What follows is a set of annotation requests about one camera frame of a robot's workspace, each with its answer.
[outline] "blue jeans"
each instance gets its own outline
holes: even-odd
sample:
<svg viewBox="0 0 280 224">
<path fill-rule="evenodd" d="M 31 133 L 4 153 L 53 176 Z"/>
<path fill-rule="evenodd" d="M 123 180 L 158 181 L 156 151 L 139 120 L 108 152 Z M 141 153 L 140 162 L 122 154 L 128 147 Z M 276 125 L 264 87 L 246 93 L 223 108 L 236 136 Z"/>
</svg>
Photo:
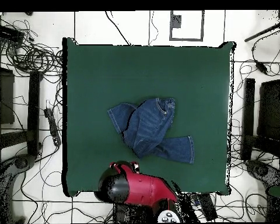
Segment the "blue jeans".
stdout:
<svg viewBox="0 0 280 224">
<path fill-rule="evenodd" d="M 174 99 L 149 99 L 136 106 L 122 103 L 108 110 L 117 133 L 137 157 L 156 155 L 177 162 L 194 163 L 191 136 L 164 138 L 174 117 Z"/>
</svg>

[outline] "jeans leg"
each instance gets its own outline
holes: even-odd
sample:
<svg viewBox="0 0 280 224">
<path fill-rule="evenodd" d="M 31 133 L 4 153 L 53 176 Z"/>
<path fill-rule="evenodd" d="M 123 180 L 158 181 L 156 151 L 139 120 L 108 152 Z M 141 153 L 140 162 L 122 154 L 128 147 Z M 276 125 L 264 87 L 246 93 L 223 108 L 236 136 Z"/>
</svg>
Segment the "jeans leg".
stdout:
<svg viewBox="0 0 280 224">
<path fill-rule="evenodd" d="M 176 162 L 194 163 L 193 139 L 191 136 L 164 138 L 151 154 Z"/>
<path fill-rule="evenodd" d="M 122 103 L 108 110 L 109 117 L 118 134 L 127 128 L 128 120 L 136 109 L 136 105 Z"/>
</svg>

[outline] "electronic device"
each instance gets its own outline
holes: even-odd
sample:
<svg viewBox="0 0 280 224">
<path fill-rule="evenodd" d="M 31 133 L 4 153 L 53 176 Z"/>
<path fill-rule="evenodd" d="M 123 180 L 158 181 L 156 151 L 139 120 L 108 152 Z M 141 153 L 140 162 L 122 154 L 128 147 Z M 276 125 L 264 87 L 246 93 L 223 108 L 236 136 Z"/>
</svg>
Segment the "electronic device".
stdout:
<svg viewBox="0 0 280 224">
<path fill-rule="evenodd" d="M 210 194 L 197 194 L 199 204 L 201 206 L 202 212 L 205 219 L 209 222 L 218 218 L 214 203 Z"/>
<path fill-rule="evenodd" d="M 158 177 L 145 175 L 139 172 L 137 162 L 118 161 L 110 164 L 110 167 L 102 174 L 99 180 L 99 189 L 94 192 L 96 198 L 103 202 L 126 205 L 124 213 L 126 215 L 129 205 L 132 208 L 142 206 L 154 222 L 158 222 L 161 215 L 161 222 L 167 216 L 170 223 L 184 222 L 180 215 L 184 204 L 181 204 L 175 193 L 168 183 Z M 199 222 L 194 210 L 190 218 Z"/>
<path fill-rule="evenodd" d="M 44 115 L 49 121 L 50 134 L 53 138 L 53 143 L 56 147 L 59 147 L 61 145 L 61 139 L 60 139 L 60 136 L 58 133 L 57 124 L 56 124 L 52 110 L 50 108 L 46 108 L 44 110 Z"/>
<path fill-rule="evenodd" d="M 10 40 L 18 45 L 23 43 L 24 33 L 10 27 L 0 25 L 0 38 Z"/>
</svg>

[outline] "black cable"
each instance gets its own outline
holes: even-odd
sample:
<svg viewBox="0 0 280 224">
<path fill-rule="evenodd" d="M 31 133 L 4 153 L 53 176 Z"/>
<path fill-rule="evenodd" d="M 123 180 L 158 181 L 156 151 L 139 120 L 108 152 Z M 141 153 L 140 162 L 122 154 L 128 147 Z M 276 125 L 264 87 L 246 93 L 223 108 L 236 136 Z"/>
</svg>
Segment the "black cable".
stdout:
<svg viewBox="0 0 280 224">
<path fill-rule="evenodd" d="M 275 33 L 279 33 L 279 32 L 280 32 L 280 29 L 277 30 L 277 31 L 274 31 L 273 33 L 270 33 L 270 34 L 268 34 L 268 35 L 266 35 L 266 36 L 264 36 L 264 37 L 259 38 L 259 39 L 254 43 L 254 45 L 253 45 L 253 47 L 252 47 L 252 57 L 253 57 L 253 60 L 255 61 L 256 66 L 261 70 L 261 72 L 265 73 L 266 75 L 268 75 L 268 74 L 267 74 L 267 68 L 265 67 L 264 63 L 259 62 L 259 61 L 257 61 L 257 60 L 255 59 L 255 56 L 254 56 L 255 47 L 256 47 L 256 44 L 257 44 L 260 40 L 263 40 L 263 39 L 265 39 L 265 38 L 267 38 L 267 37 L 269 37 L 269 36 L 271 36 L 271 35 L 273 35 L 273 34 L 275 34 Z M 270 66 L 269 66 L 270 72 L 272 72 L 272 69 L 271 69 L 272 64 L 273 64 L 273 62 L 275 61 L 275 59 L 277 58 L 277 56 L 279 55 L 279 53 L 280 53 L 280 49 L 279 49 L 277 55 L 275 56 L 275 58 L 273 59 L 273 61 L 270 63 Z M 274 75 L 268 75 L 268 76 L 279 75 L 278 73 L 274 73 L 274 72 L 272 72 L 272 73 L 273 73 Z"/>
<path fill-rule="evenodd" d="M 36 204 L 36 209 L 35 209 L 35 211 L 33 212 L 33 214 L 31 215 L 31 217 L 30 217 L 29 220 L 28 220 L 28 223 L 27 223 L 27 224 L 29 224 L 30 221 L 31 221 L 31 218 L 34 216 L 34 214 L 36 213 L 37 209 L 39 208 L 39 206 L 38 206 L 39 204 L 38 204 L 35 200 L 33 200 L 32 198 L 28 197 L 28 196 L 24 193 L 24 191 L 23 191 L 23 184 L 24 184 L 24 182 L 25 182 L 25 178 L 26 178 L 26 171 L 24 172 L 24 179 L 23 179 L 23 181 L 22 181 L 22 183 L 21 183 L 20 190 L 21 190 L 22 194 L 23 194 L 26 198 L 28 198 L 29 200 L 33 201 L 33 202 Z"/>
<path fill-rule="evenodd" d="M 44 224 L 48 223 L 49 219 L 50 219 L 53 215 L 64 214 L 64 213 L 67 213 L 67 212 L 71 212 L 71 211 L 74 210 L 74 209 L 77 210 L 77 211 L 79 211 L 79 212 L 82 213 L 83 215 L 85 215 L 85 216 L 91 218 L 91 219 L 92 219 L 91 221 L 94 220 L 94 221 L 96 221 L 97 223 L 105 223 L 104 221 L 99 221 L 99 220 L 97 220 L 98 218 L 103 218 L 102 216 L 93 217 L 93 216 L 90 216 L 90 215 L 84 213 L 83 211 L 81 211 L 81 210 L 78 209 L 78 208 L 72 208 L 72 209 L 69 209 L 69 210 L 63 211 L 63 212 L 52 213 L 52 214 L 48 217 L 48 219 L 45 220 L 45 223 L 44 223 Z"/>
<path fill-rule="evenodd" d="M 157 39 L 158 35 L 159 35 L 159 30 L 156 28 L 156 26 L 153 24 L 153 22 L 152 22 L 152 26 L 156 29 L 157 35 L 156 35 L 155 39 L 153 39 L 151 42 L 149 42 L 149 45 L 150 45 L 153 41 L 155 41 L 155 40 Z"/>
<path fill-rule="evenodd" d="M 243 197 L 243 195 L 238 191 L 238 189 L 236 189 L 234 186 L 232 186 L 231 184 L 230 184 L 230 186 L 233 188 L 233 189 L 235 189 L 236 191 L 237 191 L 237 193 L 239 193 L 240 194 L 240 196 L 241 196 L 241 198 L 242 198 L 242 206 L 243 206 L 243 204 L 244 204 L 244 197 Z M 243 209 L 243 214 L 242 214 L 242 216 L 239 216 L 237 213 L 236 213 L 236 215 L 238 216 L 238 218 L 233 218 L 233 217 L 227 217 L 227 218 L 224 218 L 224 219 L 235 219 L 235 220 L 242 220 L 242 221 L 244 221 L 245 222 L 245 220 L 243 220 L 243 217 L 244 217 L 244 209 Z"/>
<path fill-rule="evenodd" d="M 16 155 L 17 155 L 20 151 L 22 151 L 23 149 L 25 149 L 25 148 L 27 148 L 27 146 L 25 146 L 25 147 L 22 148 L 22 149 L 19 149 L 19 150 L 15 153 L 15 156 L 14 156 L 14 157 L 16 157 Z"/>
<path fill-rule="evenodd" d="M 51 135 L 48 135 L 48 136 L 46 136 L 45 138 L 44 138 L 44 140 L 43 140 L 43 143 L 44 143 L 44 141 L 46 140 L 46 138 L 48 138 L 48 137 L 50 137 Z M 40 177 L 41 177 L 41 179 L 43 180 L 43 182 L 44 182 L 44 184 L 46 184 L 47 186 L 50 186 L 50 187 L 56 187 L 56 186 L 59 186 L 59 185 L 61 185 L 61 183 L 59 184 L 59 185 L 49 185 L 48 183 L 46 183 L 46 180 L 44 180 L 44 178 L 43 178 L 43 175 L 41 174 L 41 170 L 44 168 L 44 167 L 42 167 L 41 168 L 41 157 L 42 157 L 42 155 L 43 155 L 43 149 L 44 149 L 44 145 L 41 147 L 41 155 L 40 155 L 40 170 L 39 170 L 39 173 L 40 173 Z M 53 155 L 54 153 L 52 153 L 51 155 L 50 155 L 50 158 L 48 159 L 48 161 L 47 161 L 47 163 L 50 161 L 50 159 L 52 158 L 52 155 Z"/>
<path fill-rule="evenodd" d="M 23 23 L 26 28 L 20 29 L 17 26 L 15 26 L 16 22 Z M 51 82 L 46 78 L 46 76 L 55 76 L 52 74 L 47 74 L 48 72 L 57 72 L 57 76 L 59 76 L 59 79 L 56 82 L 51 83 L 57 83 L 61 80 L 61 73 L 58 72 L 57 68 L 61 68 L 62 65 L 62 59 L 61 59 L 61 53 L 62 51 L 58 51 L 56 54 L 54 54 L 52 47 L 49 47 L 44 44 L 34 44 L 31 41 L 31 36 L 37 34 L 30 30 L 30 25 L 28 21 L 15 21 L 13 24 L 10 24 L 8 22 L 5 22 L 7 25 L 6 27 L 9 27 L 11 29 L 15 29 L 17 31 L 21 31 L 24 33 L 24 39 L 23 43 L 21 45 L 13 43 L 10 40 L 5 40 L 0 38 L 0 47 L 1 52 L 0 55 L 2 55 L 2 48 L 6 50 L 5 55 L 7 59 L 9 60 L 10 64 L 15 67 L 16 71 L 21 77 L 24 77 L 19 71 L 29 73 L 30 71 L 41 71 L 45 77 L 44 79 Z M 24 54 L 18 54 L 17 50 L 22 49 L 24 51 Z"/>
<path fill-rule="evenodd" d="M 20 103 L 14 103 L 14 102 L 11 102 L 12 104 L 16 104 L 16 105 L 23 105 L 23 106 L 29 106 L 29 104 L 27 104 L 26 102 L 25 102 L 25 99 L 24 99 L 24 96 L 18 96 L 18 97 L 14 97 L 13 99 L 18 99 L 18 98 L 22 98 L 23 99 L 23 101 L 24 101 L 24 104 L 20 104 Z M 42 110 L 42 111 L 44 111 L 44 109 L 42 109 L 42 108 L 40 108 L 40 107 L 38 107 L 38 106 L 35 106 L 36 108 L 38 108 L 38 109 L 40 109 L 40 110 Z"/>
<path fill-rule="evenodd" d="M 51 156 L 51 155 L 53 155 L 53 154 L 55 154 L 57 151 L 59 150 L 59 147 L 57 147 L 56 149 L 55 149 L 55 151 L 53 151 L 53 153 L 51 153 L 51 154 L 49 154 L 49 155 L 47 155 L 47 156 L 45 156 L 45 157 L 42 157 L 41 159 L 43 160 L 43 159 L 45 159 L 45 158 L 47 158 L 47 157 L 49 157 L 49 156 Z M 26 184 L 28 184 L 32 179 L 34 179 L 37 175 L 39 174 L 39 171 L 26 183 Z M 16 193 L 18 193 L 20 191 L 20 189 L 18 189 L 12 196 L 14 196 Z"/>
<path fill-rule="evenodd" d="M 45 206 L 45 209 L 44 209 L 44 211 L 46 211 L 46 209 L 47 209 L 47 203 L 45 202 L 44 204 L 43 204 L 43 206 Z M 41 217 L 44 217 L 44 211 L 43 211 L 43 206 L 41 207 L 41 215 L 34 221 L 34 222 L 32 222 L 31 224 L 34 224 L 34 223 L 36 223 Z"/>
<path fill-rule="evenodd" d="M 19 116 L 16 114 L 16 112 L 12 109 L 12 108 L 10 108 L 8 105 L 6 105 L 3 101 L 0 101 L 4 106 L 6 106 L 8 109 L 10 109 L 10 110 L 12 110 L 13 111 L 13 113 L 16 115 L 16 118 L 17 118 L 17 120 L 18 120 L 18 122 L 19 122 L 19 124 L 20 124 L 20 126 L 21 126 L 21 128 L 22 128 L 22 130 L 25 132 L 25 129 L 24 129 L 24 127 L 23 127 L 23 125 L 22 125 L 22 123 L 21 123 L 21 121 L 20 121 L 20 119 L 19 119 Z"/>
<path fill-rule="evenodd" d="M 107 216 L 106 216 L 106 218 L 105 218 L 105 220 L 104 220 L 104 223 L 108 223 L 108 222 L 110 221 L 110 219 L 111 219 L 112 216 L 113 216 L 112 211 L 113 211 L 113 208 L 111 208 L 111 210 L 110 210 L 109 213 L 107 214 Z"/>
<path fill-rule="evenodd" d="M 245 201 L 244 201 L 244 203 L 245 203 L 245 209 L 246 209 L 246 213 L 247 213 L 247 216 L 248 216 L 248 218 L 249 218 L 249 220 L 251 221 L 251 222 L 253 222 L 252 221 L 252 219 L 251 219 L 251 217 L 250 217 L 250 211 L 248 210 L 248 207 L 247 207 L 247 201 L 248 201 L 248 198 L 250 198 L 251 196 L 254 196 L 254 195 L 257 195 L 257 196 L 259 196 L 259 197 L 262 197 L 262 198 L 264 198 L 265 200 L 267 200 L 263 195 L 261 195 L 261 194 L 259 194 L 259 193 L 252 193 L 252 194 L 250 194 L 250 195 L 248 195 L 247 197 L 246 197 L 246 199 L 245 199 Z M 264 208 L 261 206 L 261 205 L 257 205 L 257 208 L 258 208 L 258 210 L 260 210 L 260 208 L 264 211 Z M 266 213 L 264 212 L 264 213 L 261 213 L 260 211 L 258 212 L 260 215 L 262 215 L 263 217 L 266 217 Z"/>
<path fill-rule="evenodd" d="M 46 184 L 46 185 L 48 185 L 47 183 L 46 183 L 46 181 L 47 181 L 47 179 L 49 178 L 49 176 L 50 175 L 52 175 L 53 173 L 60 173 L 59 171 L 53 171 L 53 172 L 51 172 L 51 173 L 49 173 L 48 174 L 48 176 L 45 178 L 45 180 L 44 180 L 44 184 L 43 184 L 43 188 L 42 188 L 42 190 L 41 190 L 41 200 L 42 200 L 42 206 L 41 206 L 41 208 L 43 208 L 43 206 L 44 206 L 44 185 Z M 46 221 L 45 219 L 46 219 L 46 209 L 47 209 L 47 207 L 45 208 L 45 210 L 43 211 L 43 210 L 41 210 L 41 215 L 42 215 L 42 217 L 43 217 L 43 219 L 44 219 L 44 222 Z"/>
<path fill-rule="evenodd" d="M 105 11 L 105 14 L 106 14 L 107 18 L 109 19 L 109 21 L 112 22 L 113 25 L 116 27 L 116 29 L 119 31 L 121 37 L 124 38 L 124 41 L 130 46 L 131 43 L 129 43 L 129 42 L 125 39 L 125 37 L 124 37 L 123 34 L 120 32 L 120 30 L 119 30 L 119 28 L 117 27 L 117 25 L 109 18 L 108 14 L 107 14 L 107 11 Z"/>
</svg>

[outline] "cable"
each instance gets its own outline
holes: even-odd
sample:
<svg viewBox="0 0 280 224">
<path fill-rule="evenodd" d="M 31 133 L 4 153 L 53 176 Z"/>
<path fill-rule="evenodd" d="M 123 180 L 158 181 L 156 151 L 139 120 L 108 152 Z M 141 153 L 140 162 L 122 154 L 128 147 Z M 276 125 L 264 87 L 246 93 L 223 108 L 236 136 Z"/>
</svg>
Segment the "cable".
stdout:
<svg viewBox="0 0 280 224">
<path fill-rule="evenodd" d="M 48 176 L 45 178 L 45 180 L 44 180 L 44 184 L 43 184 L 43 188 L 42 188 L 42 190 L 41 190 L 41 200 L 42 200 L 42 206 L 41 206 L 41 208 L 43 208 L 43 206 L 44 206 L 44 185 L 46 184 L 46 185 L 48 185 L 47 183 L 46 183 L 46 181 L 47 181 L 47 179 L 49 178 L 49 176 L 50 175 L 52 175 L 53 173 L 60 173 L 59 171 L 53 171 L 53 172 L 51 172 L 51 173 L 49 173 L 48 174 Z M 43 211 L 43 210 L 41 210 L 41 215 L 42 215 L 42 217 L 43 217 L 43 219 L 44 219 L 44 222 L 46 221 L 45 219 L 46 219 L 46 209 L 47 209 L 47 203 L 45 203 L 46 204 L 46 208 L 45 208 L 45 210 Z"/>
<path fill-rule="evenodd" d="M 23 191 L 23 184 L 24 184 L 24 182 L 25 182 L 25 178 L 26 178 L 26 171 L 24 172 L 24 179 L 23 179 L 23 181 L 22 181 L 22 183 L 21 183 L 20 190 L 21 190 L 22 194 L 23 194 L 26 198 L 28 198 L 29 200 L 33 201 L 33 202 L 36 204 L 36 209 L 35 209 L 35 211 L 33 212 L 33 214 L 31 215 L 31 217 L 30 217 L 29 220 L 28 220 L 28 223 L 27 223 L 27 224 L 29 224 L 30 221 L 31 221 L 31 218 L 34 216 L 34 214 L 36 213 L 37 209 L 39 208 L 39 206 L 38 206 L 39 204 L 38 204 L 35 200 L 33 200 L 32 198 L 28 197 L 28 196 L 24 193 L 24 191 Z"/>
<path fill-rule="evenodd" d="M 276 59 L 277 56 L 279 55 L 280 49 L 279 49 L 277 55 L 275 56 L 275 58 L 273 59 L 273 61 L 271 62 L 270 66 L 269 66 L 269 72 L 272 72 L 274 75 L 269 75 L 269 74 L 268 74 L 268 69 L 267 69 L 267 67 L 264 65 L 264 63 L 263 63 L 263 62 L 259 62 L 258 60 L 255 59 L 254 51 L 255 51 L 256 44 L 257 44 L 260 40 L 263 40 L 263 39 L 265 39 L 265 38 L 267 38 L 267 37 L 269 37 L 269 36 L 271 36 L 271 35 L 273 35 L 273 34 L 279 33 L 279 32 L 280 32 L 280 30 L 277 30 L 277 31 L 275 31 L 275 32 L 273 32 L 273 33 L 270 33 L 270 34 L 268 34 L 268 35 L 266 35 L 266 36 L 264 36 L 264 37 L 259 38 L 259 39 L 254 43 L 254 45 L 253 45 L 253 47 L 252 47 L 252 57 L 253 57 L 253 60 L 255 61 L 256 67 L 257 67 L 262 73 L 264 73 L 264 74 L 266 74 L 266 75 L 268 75 L 268 76 L 279 75 L 278 73 L 280 72 L 280 65 L 279 65 L 279 71 L 278 71 L 277 73 L 272 72 L 271 67 L 272 67 L 272 63 L 275 61 L 275 59 Z"/>
<path fill-rule="evenodd" d="M 59 186 L 59 185 L 61 185 L 61 183 L 59 184 L 59 185 L 49 185 L 48 183 L 46 183 L 46 179 L 44 180 L 44 178 L 43 178 L 43 175 L 41 174 L 41 170 L 44 168 L 44 166 L 50 161 L 50 159 L 52 158 L 52 155 L 54 154 L 54 153 L 52 153 L 51 155 L 50 155 L 50 158 L 48 159 L 48 161 L 47 161 L 47 163 L 41 168 L 41 160 L 42 160 L 42 155 L 43 155 L 43 148 L 44 148 L 44 145 L 42 146 L 42 148 L 41 148 L 41 155 L 40 155 L 40 170 L 39 170 L 39 173 L 40 173 L 40 177 L 41 177 L 41 179 L 43 180 L 43 182 L 44 182 L 44 184 L 46 184 L 47 186 L 50 186 L 50 187 L 56 187 L 56 186 Z"/>
<path fill-rule="evenodd" d="M 49 156 L 52 156 L 53 154 L 55 154 L 57 151 L 59 150 L 59 147 L 57 147 L 56 149 L 55 149 L 55 151 L 53 151 L 53 153 L 51 153 L 51 154 L 49 154 L 49 155 L 47 155 L 47 156 L 45 156 L 45 157 L 42 157 L 41 159 L 39 159 L 39 160 L 36 160 L 35 161 L 35 163 L 37 163 L 37 162 L 39 162 L 40 160 L 43 160 L 43 159 L 45 159 L 45 158 L 47 158 L 47 157 L 49 157 Z M 39 174 L 39 171 L 26 183 L 26 184 L 28 184 L 32 179 L 34 179 L 37 175 Z M 16 195 L 16 193 L 18 193 L 20 191 L 20 189 L 18 189 L 12 196 L 14 196 L 14 195 Z"/>
<path fill-rule="evenodd" d="M 16 20 L 12 24 L 6 21 L 3 22 L 7 24 L 5 27 L 24 33 L 24 38 L 21 45 L 13 43 L 10 40 L 0 38 L 0 56 L 3 55 L 2 53 L 5 49 L 6 52 L 4 55 L 7 57 L 10 65 L 15 67 L 15 70 L 20 75 L 20 77 L 29 77 L 22 75 L 20 72 L 29 73 L 30 71 L 37 70 L 43 73 L 45 80 L 51 83 L 60 82 L 62 51 L 58 51 L 56 54 L 54 54 L 53 48 L 57 47 L 49 47 L 40 43 L 34 44 L 34 39 L 32 36 L 37 37 L 37 34 L 30 29 L 30 25 L 27 20 L 24 22 Z M 23 24 L 25 28 L 18 28 L 16 23 Z M 47 78 L 48 76 L 58 76 L 59 78 L 56 82 L 52 82 Z"/>
<path fill-rule="evenodd" d="M 248 210 L 248 207 L 247 207 L 247 201 L 248 201 L 248 198 L 250 198 L 251 196 L 253 196 L 253 195 L 257 195 L 257 196 L 259 196 L 259 197 L 262 197 L 262 198 L 264 198 L 265 200 L 267 200 L 263 195 L 261 195 L 261 194 L 259 194 L 259 193 L 252 193 L 252 194 L 250 194 L 250 195 L 248 195 L 247 197 L 246 197 L 246 199 L 245 199 L 245 209 L 246 209 L 246 213 L 247 213 L 247 216 L 248 216 L 248 218 L 249 218 L 249 220 L 251 221 L 251 222 L 253 222 L 252 221 L 252 219 L 251 219 L 251 217 L 250 217 L 250 214 L 251 214 L 251 212 Z M 264 212 L 264 208 L 261 206 L 261 205 L 257 205 L 257 208 L 258 208 L 258 210 L 259 211 L 257 211 L 260 215 L 262 215 L 263 217 L 266 217 L 267 216 L 267 214 Z"/>
<path fill-rule="evenodd" d="M 19 122 L 19 124 L 20 124 L 20 126 L 21 126 L 21 128 L 22 128 L 22 130 L 25 132 L 25 129 L 24 129 L 24 127 L 23 127 L 23 125 L 22 125 L 22 123 L 21 123 L 21 121 L 20 121 L 20 119 L 19 119 L 19 116 L 16 114 L 16 112 L 12 109 L 12 108 L 10 108 L 8 105 L 6 105 L 4 102 L 2 102 L 2 101 L 0 101 L 4 106 L 6 106 L 8 109 L 10 109 L 10 110 L 12 110 L 13 111 L 13 113 L 16 115 L 16 118 L 17 118 L 17 120 L 18 120 L 18 122 Z"/>
<path fill-rule="evenodd" d="M 152 22 L 152 26 L 156 29 L 156 31 L 157 31 L 157 35 L 156 35 L 156 37 L 155 37 L 155 39 L 154 40 L 152 40 L 148 45 L 150 45 L 153 41 L 155 41 L 156 40 L 156 38 L 158 37 L 158 35 L 159 35 L 159 30 L 156 28 L 156 26 L 153 24 L 153 22 Z"/>
<path fill-rule="evenodd" d="M 119 31 L 121 37 L 124 38 L 124 41 L 130 46 L 131 43 L 129 43 L 129 42 L 125 39 L 125 37 L 124 37 L 123 34 L 120 32 L 120 30 L 119 30 L 119 28 L 117 27 L 117 25 L 109 18 L 108 14 L 107 14 L 107 11 L 105 11 L 105 14 L 106 14 L 107 18 L 109 19 L 109 21 L 112 22 L 112 24 L 113 24 L 113 25 L 116 27 L 116 29 Z"/>
</svg>

